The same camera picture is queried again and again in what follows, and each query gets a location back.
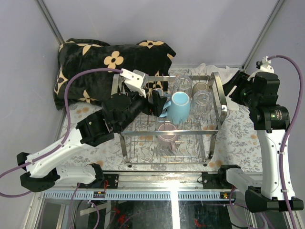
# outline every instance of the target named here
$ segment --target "black pillow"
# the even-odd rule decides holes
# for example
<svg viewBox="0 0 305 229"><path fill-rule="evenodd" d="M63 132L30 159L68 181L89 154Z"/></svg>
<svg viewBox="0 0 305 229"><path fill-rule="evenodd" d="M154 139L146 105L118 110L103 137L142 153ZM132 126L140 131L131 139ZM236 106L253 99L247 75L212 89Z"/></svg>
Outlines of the black pillow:
<svg viewBox="0 0 305 229"><path fill-rule="evenodd" d="M69 39L59 49L59 73L54 87L54 101L58 110L64 107L64 91L68 81L76 74L93 68L139 70L149 76L168 75L176 55L166 43L142 41L136 45L109 45L89 39ZM68 93L68 102L85 101L101 105L111 95L113 72L90 73L75 80ZM150 88L163 88L168 83L149 82Z"/></svg>

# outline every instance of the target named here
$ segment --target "white wall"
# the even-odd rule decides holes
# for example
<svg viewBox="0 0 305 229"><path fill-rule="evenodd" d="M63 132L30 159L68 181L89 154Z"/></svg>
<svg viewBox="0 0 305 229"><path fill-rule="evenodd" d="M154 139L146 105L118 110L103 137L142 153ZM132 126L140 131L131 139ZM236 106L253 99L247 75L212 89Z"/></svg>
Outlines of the white wall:
<svg viewBox="0 0 305 229"><path fill-rule="evenodd" d="M20 152L33 153L54 141L61 113L52 88L58 51L39 8L33 0L1 1L0 7L0 173L17 165ZM19 194L19 176L0 181L0 191ZM0 197L1 228L20 229L32 195Z"/></svg>
<svg viewBox="0 0 305 229"><path fill-rule="evenodd" d="M242 65L277 0L45 0L64 39L162 40L176 65Z"/></svg>
<svg viewBox="0 0 305 229"><path fill-rule="evenodd" d="M248 68L255 70L255 62L268 55L286 55L300 66L305 75L305 1L289 0L277 16L270 31ZM288 108L290 119L295 111L298 97L299 80L292 64L283 59L272 60L275 73L281 81L278 103ZM289 138L289 166L296 196L305 201L305 98Z"/></svg>

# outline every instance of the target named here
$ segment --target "metal dish rack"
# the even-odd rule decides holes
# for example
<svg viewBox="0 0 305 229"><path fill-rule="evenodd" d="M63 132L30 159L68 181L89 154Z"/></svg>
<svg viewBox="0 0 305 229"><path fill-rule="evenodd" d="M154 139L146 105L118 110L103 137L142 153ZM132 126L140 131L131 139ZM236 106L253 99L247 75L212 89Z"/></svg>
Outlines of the metal dish rack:
<svg viewBox="0 0 305 229"><path fill-rule="evenodd" d="M149 76L148 82L168 82L171 88L177 76ZM166 118L149 116L141 113L120 134L122 155L128 167L143 164L207 164L214 155L217 133L227 116L227 104L219 73L211 76L189 76L193 83L205 81L213 94L213 109L209 117L200 117L195 120L192 116L180 125L175 125L177 130L158 131L162 123L169 123ZM117 88L122 92L122 79L116 74L113 78L112 94L117 93ZM158 135L179 135L176 141L177 150L171 152L168 147L158 143Z"/></svg>

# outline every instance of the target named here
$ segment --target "light blue mug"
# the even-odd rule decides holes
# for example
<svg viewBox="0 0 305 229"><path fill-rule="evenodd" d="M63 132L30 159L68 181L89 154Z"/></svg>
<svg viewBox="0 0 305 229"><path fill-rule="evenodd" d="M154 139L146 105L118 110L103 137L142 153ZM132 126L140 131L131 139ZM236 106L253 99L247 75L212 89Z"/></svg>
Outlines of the light blue mug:
<svg viewBox="0 0 305 229"><path fill-rule="evenodd" d="M164 105L163 109L165 108L167 111L162 113L160 117L167 117L174 125L184 123L190 113L190 97L184 92L176 92L172 95L171 100Z"/></svg>

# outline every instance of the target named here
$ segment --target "floral tablecloth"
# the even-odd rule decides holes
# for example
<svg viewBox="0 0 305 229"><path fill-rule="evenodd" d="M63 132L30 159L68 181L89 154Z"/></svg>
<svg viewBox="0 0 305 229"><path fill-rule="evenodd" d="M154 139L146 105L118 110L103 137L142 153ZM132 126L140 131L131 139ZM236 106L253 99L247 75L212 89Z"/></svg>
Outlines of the floral tablecloth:
<svg viewBox="0 0 305 229"><path fill-rule="evenodd" d="M187 68L171 68L170 75L188 74ZM88 115L100 110L100 107L79 102L70 106L71 125L76 124ZM61 135L67 130L67 119ZM249 111L239 106L239 111L229 111L222 129L217 134L214 156L208 166L189 164L133 165L127 167L122 157L118 134L115 138L96 148L84 150L63 164L66 166L85 166L90 163L100 164L103 170L139 170L139 171L217 171L221 165L237 164L244 171L261 172L262 157L259 141L249 118Z"/></svg>

